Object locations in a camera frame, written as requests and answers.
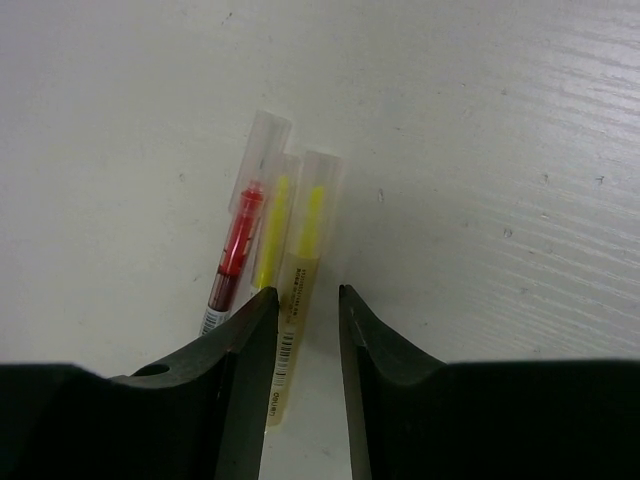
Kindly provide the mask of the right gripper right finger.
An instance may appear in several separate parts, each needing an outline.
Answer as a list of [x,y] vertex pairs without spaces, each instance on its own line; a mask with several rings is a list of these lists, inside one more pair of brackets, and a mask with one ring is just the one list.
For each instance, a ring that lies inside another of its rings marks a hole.
[[339,289],[356,479],[635,479],[639,364],[446,363]]

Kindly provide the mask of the yellow highlighter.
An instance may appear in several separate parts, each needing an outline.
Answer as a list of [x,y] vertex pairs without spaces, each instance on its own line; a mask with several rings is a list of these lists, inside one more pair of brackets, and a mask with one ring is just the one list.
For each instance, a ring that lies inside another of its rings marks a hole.
[[269,190],[251,275],[251,296],[277,284],[300,166],[297,156],[285,154]]
[[341,158],[325,153],[308,151],[303,158],[277,285],[280,309],[269,431],[285,417],[320,261],[332,230],[342,167]]

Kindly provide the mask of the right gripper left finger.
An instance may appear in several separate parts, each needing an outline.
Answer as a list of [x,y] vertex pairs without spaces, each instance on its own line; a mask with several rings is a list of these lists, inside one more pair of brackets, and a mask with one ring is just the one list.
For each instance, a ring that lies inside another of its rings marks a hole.
[[5,479],[255,479],[277,343],[266,288],[226,323],[132,375],[1,368]]

